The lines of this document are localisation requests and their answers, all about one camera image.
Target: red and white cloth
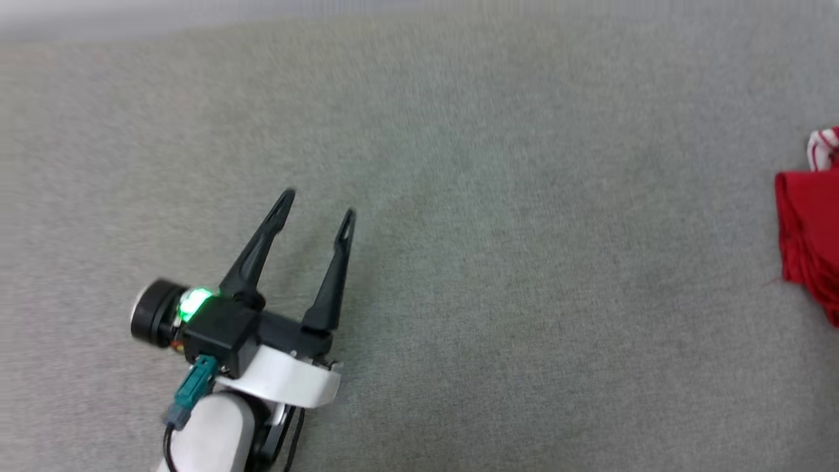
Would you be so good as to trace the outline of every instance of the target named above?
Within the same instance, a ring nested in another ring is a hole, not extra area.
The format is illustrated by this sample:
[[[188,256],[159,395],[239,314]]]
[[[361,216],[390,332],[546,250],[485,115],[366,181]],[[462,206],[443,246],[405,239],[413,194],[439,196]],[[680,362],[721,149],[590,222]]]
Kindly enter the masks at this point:
[[[839,165],[836,160],[839,160],[839,126],[810,134],[810,142],[807,143],[810,170],[828,170]]]
[[[811,172],[775,177],[784,279],[801,284],[839,328],[839,127],[807,145]]]

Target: black cable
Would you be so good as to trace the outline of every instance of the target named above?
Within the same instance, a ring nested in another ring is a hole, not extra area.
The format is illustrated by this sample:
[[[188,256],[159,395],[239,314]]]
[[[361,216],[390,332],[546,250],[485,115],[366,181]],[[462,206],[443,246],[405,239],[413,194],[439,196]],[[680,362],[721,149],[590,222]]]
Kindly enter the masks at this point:
[[[285,413],[283,431],[281,431],[279,434],[279,440],[277,441],[277,452],[276,454],[274,454],[274,461],[277,460],[277,456],[279,456],[279,451],[283,448],[283,444],[285,444],[285,437],[289,434],[289,428],[291,428],[291,418],[294,417],[294,412],[296,411],[297,406],[290,406],[289,410]]]
[[[306,410],[300,408],[300,413],[298,413],[297,415],[297,427],[294,429],[294,436],[292,436],[291,438],[291,445],[289,446],[289,457],[285,460],[285,467],[283,467],[283,472],[291,471],[291,463],[294,462],[294,451],[297,450],[297,442],[300,441],[300,432],[303,431],[303,420],[305,420],[305,418]]]
[[[178,472],[175,464],[172,462],[172,431],[175,430],[175,425],[166,425],[166,431],[163,433],[163,459],[166,461],[166,467],[169,467],[169,472]]]

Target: camera lens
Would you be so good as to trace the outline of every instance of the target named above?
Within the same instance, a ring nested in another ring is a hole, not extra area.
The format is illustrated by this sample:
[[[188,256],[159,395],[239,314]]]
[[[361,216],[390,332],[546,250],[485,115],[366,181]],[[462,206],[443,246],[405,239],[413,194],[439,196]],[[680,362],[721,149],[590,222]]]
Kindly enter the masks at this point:
[[[157,279],[137,297],[131,313],[131,335],[160,348],[175,338],[172,325],[180,295],[187,287]]]

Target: gray carpet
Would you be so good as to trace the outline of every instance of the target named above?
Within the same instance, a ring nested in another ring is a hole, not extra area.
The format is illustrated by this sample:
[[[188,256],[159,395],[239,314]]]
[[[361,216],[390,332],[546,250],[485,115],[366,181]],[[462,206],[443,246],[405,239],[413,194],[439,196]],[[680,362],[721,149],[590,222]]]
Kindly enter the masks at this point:
[[[839,118],[839,8],[578,3],[3,47],[0,469],[152,469],[185,363],[133,298],[218,282],[287,186],[289,316],[358,210],[294,470],[839,469],[773,189]]]

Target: teal cable connector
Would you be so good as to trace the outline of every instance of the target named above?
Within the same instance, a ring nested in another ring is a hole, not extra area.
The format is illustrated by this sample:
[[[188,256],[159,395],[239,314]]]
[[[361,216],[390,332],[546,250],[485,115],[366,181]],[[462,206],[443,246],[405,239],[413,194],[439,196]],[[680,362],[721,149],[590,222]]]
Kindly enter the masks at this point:
[[[195,404],[210,393],[213,380],[218,374],[218,361],[209,355],[200,355],[186,375],[184,382],[175,392],[175,401],[169,405],[166,412],[166,426],[171,425],[175,431],[181,431],[192,416]]]

